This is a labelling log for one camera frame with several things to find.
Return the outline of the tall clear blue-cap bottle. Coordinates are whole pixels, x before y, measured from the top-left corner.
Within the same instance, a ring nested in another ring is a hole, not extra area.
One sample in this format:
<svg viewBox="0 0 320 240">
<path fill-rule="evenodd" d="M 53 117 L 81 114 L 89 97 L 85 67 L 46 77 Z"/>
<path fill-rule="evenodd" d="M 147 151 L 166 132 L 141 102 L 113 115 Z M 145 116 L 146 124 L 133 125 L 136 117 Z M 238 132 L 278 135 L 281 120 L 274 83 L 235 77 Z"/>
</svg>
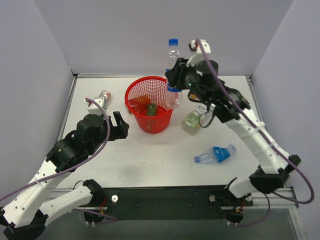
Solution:
<svg viewBox="0 0 320 240">
<path fill-rule="evenodd" d="M 174 110 L 182 103 L 182 90 L 177 85 L 176 75 L 179 72 L 180 63 L 179 40 L 170 38 L 168 40 L 168 56 L 165 64 L 165 77 L 167 84 L 166 105 Z"/>
</svg>

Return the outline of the green plastic bottle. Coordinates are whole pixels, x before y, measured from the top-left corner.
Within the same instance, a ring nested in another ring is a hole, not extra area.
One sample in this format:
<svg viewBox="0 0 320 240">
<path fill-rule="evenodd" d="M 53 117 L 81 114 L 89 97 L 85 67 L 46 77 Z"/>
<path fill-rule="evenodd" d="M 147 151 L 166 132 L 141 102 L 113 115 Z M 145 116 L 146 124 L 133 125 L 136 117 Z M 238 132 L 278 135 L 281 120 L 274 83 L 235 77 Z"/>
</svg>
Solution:
<svg viewBox="0 0 320 240">
<path fill-rule="evenodd" d="M 155 117 L 157 115 L 157 105 L 155 103 L 148 104 L 145 115 L 148 117 Z"/>
</svg>

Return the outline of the green tea bottle white label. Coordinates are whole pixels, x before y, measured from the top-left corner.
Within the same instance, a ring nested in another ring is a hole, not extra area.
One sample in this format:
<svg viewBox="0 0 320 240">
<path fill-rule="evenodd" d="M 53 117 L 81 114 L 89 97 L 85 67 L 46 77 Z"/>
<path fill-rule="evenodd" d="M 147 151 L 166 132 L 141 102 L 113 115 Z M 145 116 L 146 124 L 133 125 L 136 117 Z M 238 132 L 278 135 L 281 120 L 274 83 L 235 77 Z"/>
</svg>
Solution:
<svg viewBox="0 0 320 240">
<path fill-rule="evenodd" d="M 189 112 L 181 122 L 181 128 L 189 135 L 193 135 L 200 127 L 201 116 L 207 112 L 207 107 L 199 103 Z"/>
</svg>

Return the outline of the crushed clear blue-label bottle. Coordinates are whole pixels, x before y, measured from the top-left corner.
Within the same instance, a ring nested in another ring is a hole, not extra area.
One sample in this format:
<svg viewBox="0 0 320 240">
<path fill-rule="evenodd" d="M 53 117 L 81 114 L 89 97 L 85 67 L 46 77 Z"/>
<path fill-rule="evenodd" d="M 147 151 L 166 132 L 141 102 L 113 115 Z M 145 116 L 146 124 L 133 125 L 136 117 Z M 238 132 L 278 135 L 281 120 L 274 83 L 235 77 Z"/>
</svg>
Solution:
<svg viewBox="0 0 320 240">
<path fill-rule="evenodd" d="M 236 152 L 237 149 L 233 144 L 229 144 L 227 147 L 213 146 L 200 155 L 195 156 L 193 161 L 196 164 L 220 164 Z"/>
</svg>

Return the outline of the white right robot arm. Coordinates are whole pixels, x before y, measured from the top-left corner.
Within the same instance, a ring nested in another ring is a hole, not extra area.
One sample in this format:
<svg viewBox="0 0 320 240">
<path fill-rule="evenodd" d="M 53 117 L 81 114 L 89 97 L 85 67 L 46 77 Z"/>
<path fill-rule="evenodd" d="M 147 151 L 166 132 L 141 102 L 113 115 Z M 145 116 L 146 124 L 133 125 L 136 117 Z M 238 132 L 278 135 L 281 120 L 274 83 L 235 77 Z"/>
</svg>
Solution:
<svg viewBox="0 0 320 240">
<path fill-rule="evenodd" d="M 187 59 L 177 58 L 165 76 L 170 87 L 189 90 L 207 107 L 213 104 L 213 116 L 233 130 L 259 162 L 249 177 L 229 184 L 228 190 L 235 198 L 256 191 L 270 194 L 284 186 L 301 159 L 284 151 L 271 138 L 265 123 L 257 118 L 240 91 L 226 86 L 223 80 L 215 81 L 204 60 L 187 66 Z"/>
</svg>

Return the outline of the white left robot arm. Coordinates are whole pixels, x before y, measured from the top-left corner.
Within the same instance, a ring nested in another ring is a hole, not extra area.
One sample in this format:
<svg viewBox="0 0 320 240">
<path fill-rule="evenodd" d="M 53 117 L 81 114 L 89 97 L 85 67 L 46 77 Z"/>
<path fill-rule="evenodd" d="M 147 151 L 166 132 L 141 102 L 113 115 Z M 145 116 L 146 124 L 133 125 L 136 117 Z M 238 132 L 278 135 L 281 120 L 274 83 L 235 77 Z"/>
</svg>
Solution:
<svg viewBox="0 0 320 240">
<path fill-rule="evenodd" d="M 105 197 L 103 188 L 93 179 L 53 200 L 53 190 L 81 163 L 96 156 L 106 141 L 125 139 L 129 125 L 121 113 L 113 112 L 116 125 L 104 115 L 87 114 L 76 129 L 57 141 L 27 187 L 0 209 L 0 223 L 8 240 L 35 240 L 55 219 L 73 209 L 96 206 Z"/>
</svg>

